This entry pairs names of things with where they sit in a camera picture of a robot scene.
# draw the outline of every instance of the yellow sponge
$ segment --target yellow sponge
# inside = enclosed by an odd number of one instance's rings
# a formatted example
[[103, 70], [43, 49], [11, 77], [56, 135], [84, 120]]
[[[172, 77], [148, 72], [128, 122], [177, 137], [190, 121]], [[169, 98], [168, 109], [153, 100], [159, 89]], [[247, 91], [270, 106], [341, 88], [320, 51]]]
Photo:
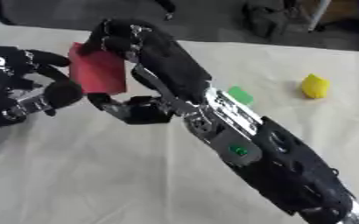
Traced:
[[315, 74], [309, 74], [300, 86], [304, 94], [310, 98], [324, 98], [329, 89], [329, 80], [322, 79]]

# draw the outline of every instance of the red block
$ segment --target red block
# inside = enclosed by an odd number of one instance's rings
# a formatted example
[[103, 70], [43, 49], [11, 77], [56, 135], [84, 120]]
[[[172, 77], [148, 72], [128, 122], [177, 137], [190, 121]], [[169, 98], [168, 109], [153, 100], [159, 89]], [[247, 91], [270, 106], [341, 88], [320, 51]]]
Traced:
[[110, 52], [93, 52], [80, 56], [80, 43], [69, 50], [70, 77], [79, 83], [86, 94], [107, 93], [117, 95], [126, 92], [125, 64], [123, 59]]

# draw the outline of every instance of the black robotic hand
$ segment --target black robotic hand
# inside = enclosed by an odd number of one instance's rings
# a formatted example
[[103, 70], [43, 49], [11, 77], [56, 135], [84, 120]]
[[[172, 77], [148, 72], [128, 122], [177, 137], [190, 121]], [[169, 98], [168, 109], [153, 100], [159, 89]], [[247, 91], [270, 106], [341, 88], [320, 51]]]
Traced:
[[42, 87], [24, 78], [26, 74], [41, 74], [56, 82], [68, 81], [66, 75], [55, 67], [66, 67], [69, 60], [50, 52], [19, 50], [13, 46], [0, 46], [0, 127], [21, 123], [25, 117], [5, 119], [3, 111], [17, 105], [11, 98], [13, 90], [31, 91]]
[[[107, 50], [137, 63], [158, 76], [184, 101], [201, 101], [211, 76], [167, 33], [136, 19], [102, 21], [82, 47], [81, 54]], [[133, 74], [142, 84], [147, 80]]]

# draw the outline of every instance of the white paper surface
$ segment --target white paper surface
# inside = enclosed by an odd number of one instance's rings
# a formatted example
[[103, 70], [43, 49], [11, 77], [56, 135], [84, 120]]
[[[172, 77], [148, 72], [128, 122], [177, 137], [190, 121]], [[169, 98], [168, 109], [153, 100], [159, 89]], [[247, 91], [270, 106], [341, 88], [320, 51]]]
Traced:
[[[84, 31], [0, 26], [1, 46], [66, 55]], [[253, 109], [304, 139], [359, 198], [359, 52], [181, 42], [214, 77], [238, 85]], [[309, 73], [326, 99], [298, 90]], [[149, 93], [131, 77], [133, 95]], [[127, 126], [83, 100], [54, 118], [0, 131], [0, 224], [304, 223], [240, 180], [184, 127]]]

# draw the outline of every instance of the robotic hand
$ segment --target robotic hand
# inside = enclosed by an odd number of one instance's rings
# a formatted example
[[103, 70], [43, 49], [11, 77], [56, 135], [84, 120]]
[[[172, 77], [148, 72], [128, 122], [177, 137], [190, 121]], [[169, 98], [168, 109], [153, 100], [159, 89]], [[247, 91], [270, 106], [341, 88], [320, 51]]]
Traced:
[[[21, 123], [38, 111], [54, 116], [55, 109], [65, 107], [82, 98], [81, 89], [55, 67], [67, 67], [69, 60], [50, 52], [19, 50], [12, 46], [0, 46], [0, 127]], [[43, 88], [26, 74], [41, 74], [54, 80], [45, 87], [43, 94], [26, 99], [15, 99], [15, 90], [32, 91]]]
[[[359, 223], [359, 203], [338, 179], [336, 169], [270, 118], [210, 87], [211, 76], [157, 27], [138, 20], [105, 20], [81, 53], [98, 50], [136, 62], [134, 78], [161, 97], [120, 103], [108, 95], [90, 95], [97, 108], [127, 123], [183, 117], [188, 129], [227, 166], [287, 214], [299, 214], [311, 224]], [[137, 113], [140, 109], [158, 112]]]
[[[172, 97], [185, 102], [200, 103], [211, 76], [168, 34], [141, 20], [104, 20], [92, 32], [79, 53], [109, 51], [123, 59], [136, 62], [132, 76], [151, 89], [154, 81], [162, 81]], [[141, 73], [154, 74], [145, 78]], [[162, 103], [161, 97], [138, 96], [120, 103], [107, 94], [88, 94], [100, 110], [129, 124], [167, 123], [173, 110]]]

